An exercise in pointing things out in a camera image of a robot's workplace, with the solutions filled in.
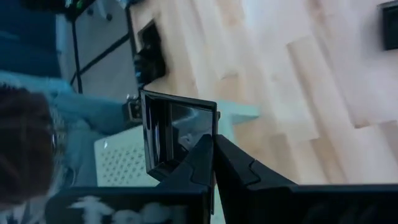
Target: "wooden floor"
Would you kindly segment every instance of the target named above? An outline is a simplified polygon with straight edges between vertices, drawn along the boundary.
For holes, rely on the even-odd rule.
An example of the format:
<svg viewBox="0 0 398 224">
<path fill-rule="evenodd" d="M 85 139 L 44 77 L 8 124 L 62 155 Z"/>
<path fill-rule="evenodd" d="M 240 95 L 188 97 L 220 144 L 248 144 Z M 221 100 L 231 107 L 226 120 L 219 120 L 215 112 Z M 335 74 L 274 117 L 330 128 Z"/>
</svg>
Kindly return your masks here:
<svg viewBox="0 0 398 224">
<path fill-rule="evenodd" d="M 150 90 L 258 105 L 235 129 L 250 155 L 301 184 L 398 182 L 398 52 L 381 0 L 146 0 L 170 73 Z"/>
</svg>

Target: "black object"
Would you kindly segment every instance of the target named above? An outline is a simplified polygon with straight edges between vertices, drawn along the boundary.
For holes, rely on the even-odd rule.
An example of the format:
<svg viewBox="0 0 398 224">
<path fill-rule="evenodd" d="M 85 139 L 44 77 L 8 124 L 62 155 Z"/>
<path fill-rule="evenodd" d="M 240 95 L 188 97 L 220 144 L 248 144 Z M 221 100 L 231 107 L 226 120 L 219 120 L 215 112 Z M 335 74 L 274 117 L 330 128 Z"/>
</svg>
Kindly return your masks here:
<svg viewBox="0 0 398 224">
<path fill-rule="evenodd" d="M 94 10 L 93 9 L 87 9 L 87 14 L 89 16 L 92 16 L 94 14 Z"/>
<path fill-rule="evenodd" d="M 155 115 L 156 111 L 164 114 L 162 119 L 165 120 L 170 117 L 169 109 L 173 103 L 185 106 L 191 103 L 192 108 L 203 105 L 213 108 L 215 104 L 146 91 L 142 92 L 141 100 L 144 114 Z M 146 144 L 156 144 L 161 130 L 170 127 L 162 127 L 162 119 L 148 120 L 151 125 L 150 130 L 144 129 Z M 148 135 L 152 128 L 158 130 L 155 133 L 159 135 Z M 165 144 L 163 142 L 162 147 L 157 148 L 157 155 L 167 153 Z M 146 162 L 151 163 L 151 158 L 146 158 Z M 46 221 L 48 224 L 82 223 L 82 218 L 93 218 L 93 213 L 102 212 L 106 215 L 95 220 L 96 223 L 110 223 L 111 219 L 117 223 L 121 214 L 128 213 L 130 222 L 135 222 L 132 220 L 135 217 L 142 223 L 209 224 L 213 173 L 227 224 L 398 222 L 398 185 L 297 185 L 217 134 L 202 135 L 183 161 L 157 187 L 72 188 L 50 199 L 45 211 Z M 163 207 L 164 212 L 155 207 Z M 163 219 L 150 222 L 147 217 Z M 127 220 L 121 220 L 121 223 L 127 223 Z"/>
<path fill-rule="evenodd" d="M 142 106 L 140 97 L 127 99 L 127 103 L 123 104 L 123 116 L 126 123 L 126 129 L 142 125 Z"/>
<path fill-rule="evenodd" d="M 398 49 L 398 1 L 379 5 L 384 50 Z"/>
<path fill-rule="evenodd" d="M 18 224 L 18 220 L 11 216 L 7 217 L 7 224 Z"/>
<path fill-rule="evenodd" d="M 20 0 L 21 4 L 33 11 L 50 11 L 56 14 L 67 13 L 65 0 Z"/>
<path fill-rule="evenodd" d="M 106 20 L 108 20 L 108 21 L 112 21 L 112 19 L 113 19 L 113 16 L 111 15 L 111 14 L 107 14 L 106 15 Z"/>
<path fill-rule="evenodd" d="M 139 89 L 166 74 L 166 62 L 162 53 L 162 40 L 154 21 L 149 22 L 138 32 L 142 45 L 134 56 L 136 77 Z"/>
<path fill-rule="evenodd" d="M 141 91 L 147 172 L 162 181 L 204 134 L 217 134 L 217 104 Z"/>
<path fill-rule="evenodd" d="M 72 38 L 73 38 L 73 52 L 75 54 L 76 71 L 75 71 L 75 74 L 73 75 L 71 85 L 73 84 L 73 81 L 75 80 L 75 78 L 77 78 L 78 92 L 83 93 L 83 87 L 81 85 L 81 76 L 80 76 L 79 50 L 78 50 L 78 46 L 77 46 L 76 21 L 72 22 Z"/>
</svg>

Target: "person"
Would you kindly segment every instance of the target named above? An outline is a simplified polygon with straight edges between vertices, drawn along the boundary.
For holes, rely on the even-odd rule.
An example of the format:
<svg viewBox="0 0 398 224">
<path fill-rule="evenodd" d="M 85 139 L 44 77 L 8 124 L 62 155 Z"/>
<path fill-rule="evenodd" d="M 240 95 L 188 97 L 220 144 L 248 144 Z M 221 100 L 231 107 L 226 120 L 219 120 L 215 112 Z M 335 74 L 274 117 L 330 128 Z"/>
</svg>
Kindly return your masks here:
<svg viewBox="0 0 398 224">
<path fill-rule="evenodd" d="M 54 170 L 51 130 L 44 95 L 0 86 L 0 210 L 49 190 Z"/>
</svg>

